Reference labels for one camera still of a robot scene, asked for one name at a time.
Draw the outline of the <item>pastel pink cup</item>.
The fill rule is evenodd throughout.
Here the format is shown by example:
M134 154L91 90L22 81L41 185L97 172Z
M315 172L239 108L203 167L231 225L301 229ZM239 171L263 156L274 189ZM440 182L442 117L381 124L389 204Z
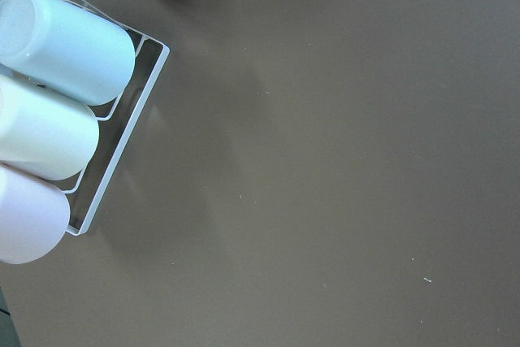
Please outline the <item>pastel pink cup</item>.
M48 254L70 219L66 195L56 186L1 165L1 261L23 264Z

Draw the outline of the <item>pastel blue cup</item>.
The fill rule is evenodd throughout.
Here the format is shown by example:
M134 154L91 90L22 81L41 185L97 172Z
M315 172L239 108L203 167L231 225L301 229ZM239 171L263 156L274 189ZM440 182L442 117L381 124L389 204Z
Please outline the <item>pastel blue cup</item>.
M135 49L117 24L63 0L1 0L1 63L90 106L119 96Z

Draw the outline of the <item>white cup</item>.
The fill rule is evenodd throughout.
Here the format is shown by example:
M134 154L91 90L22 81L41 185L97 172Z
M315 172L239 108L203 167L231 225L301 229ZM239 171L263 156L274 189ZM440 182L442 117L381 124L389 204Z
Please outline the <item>white cup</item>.
M92 110L60 93L1 76L1 161L46 180L82 171L99 140Z

